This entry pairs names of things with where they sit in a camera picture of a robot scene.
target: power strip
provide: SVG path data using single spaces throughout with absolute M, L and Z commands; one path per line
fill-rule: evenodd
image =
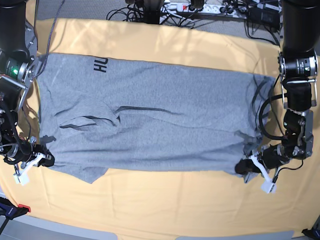
M 175 11 L 176 14 L 180 16 L 184 16 L 187 14 L 188 16 L 196 11 L 194 8 L 190 8 L 188 3 L 179 3 L 179 2 L 165 2 L 165 7 L 168 10 Z M 228 18 L 236 18 L 236 19 L 246 19 L 246 15 L 240 14 L 238 11 L 234 10 L 232 12 L 226 13 L 224 10 L 226 6 L 224 5 L 213 5 L 213 4 L 205 4 L 202 9 L 198 9 L 195 14 L 196 18 L 201 17 L 209 17 L 212 15 L 217 15 L 219 17 L 228 17 Z

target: black power adapter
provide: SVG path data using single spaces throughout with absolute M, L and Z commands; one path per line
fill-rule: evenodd
M 280 30 L 280 14 L 276 10 L 261 9 L 250 7 L 248 9 L 248 19 L 256 24 L 267 25 Z

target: yellow cloth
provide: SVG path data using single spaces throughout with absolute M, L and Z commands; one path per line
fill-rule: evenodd
M 34 0 L 28 2 L 31 19 Z M 46 48 L 52 20 L 38 21 L 39 51 Z M 143 60 L 248 73 L 278 75 L 278 48 L 234 36 L 178 27 L 59 19 L 51 52 Z M 27 103 L 37 134 L 39 95 Z M 275 104 L 283 117 L 281 101 Z M 93 184 L 45 167 L 32 168 L 30 183 L 15 184 L 11 166 L 0 163 L 0 185 L 31 216 L 115 233 L 121 240 L 173 240 L 179 236 L 224 237 L 310 228 L 320 214 L 319 108 L 313 108 L 314 153 L 298 171 L 283 171 L 276 194 L 223 172 L 143 172 L 109 169 Z M 279 134 L 274 118 L 271 133 Z M 25 124 L 19 126 L 27 132 Z M 290 167 L 299 166 L 293 160 Z

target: floor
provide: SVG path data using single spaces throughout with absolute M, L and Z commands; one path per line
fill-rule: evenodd
M 117 240 L 117 236 L 113 233 L 98 232 L 86 230 L 77 227 L 62 225 L 59 223 L 48 222 L 41 219 L 32 219 L 28 224 L 23 223 L 26 220 L 13 220 L 8 223 L 4 229 L 0 240 Z M 4 217 L 0 217 L 0 225 L 3 223 Z M 46 222 L 46 226 L 41 226 L 41 221 Z M 293 231 L 277 232 L 269 234 L 234 236 L 234 237 L 178 237 L 176 240 L 290 240 L 292 239 Z
M 54 18 L 61 0 L 41 0 L 39 2 L 38 19 L 44 20 Z M 187 3 L 188 0 L 172 0 L 175 3 Z M 220 5 L 222 0 L 206 0 L 207 4 Z M 125 0 L 66 0 L 62 7 L 59 17 L 78 18 L 78 19 L 99 19 L 105 20 L 107 14 L 112 10 L 118 10 L 126 7 Z M 113 20 L 122 21 L 123 16 L 118 15 Z M 203 20 L 196 25 L 197 30 L 212 33 L 226 34 L 247 38 L 243 20 Z M 263 27 L 254 30 L 254 37 L 273 40 L 273 37 Z

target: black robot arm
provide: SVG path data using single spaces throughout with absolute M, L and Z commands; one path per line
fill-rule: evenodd
M 26 3 L 0 0 L 0 155 L 14 166 L 14 179 L 22 185 L 29 181 L 28 165 L 50 167 L 55 162 L 35 137 L 20 138 L 16 130 L 18 111 L 23 109 L 38 65 L 37 37 L 26 20 Z
M 282 0 L 283 47 L 279 55 L 279 72 L 282 94 L 268 99 L 261 107 L 259 125 L 262 133 L 281 143 L 263 147 L 260 152 L 245 156 L 235 171 L 249 179 L 251 173 L 279 169 L 291 159 L 303 161 L 313 153 L 313 112 L 317 105 L 318 58 L 315 45 L 320 37 L 320 1 L 318 0 Z M 268 104 L 282 99 L 286 113 L 283 126 L 284 136 L 273 136 L 264 129 L 262 116 Z M 262 189 L 274 191 L 279 171 Z

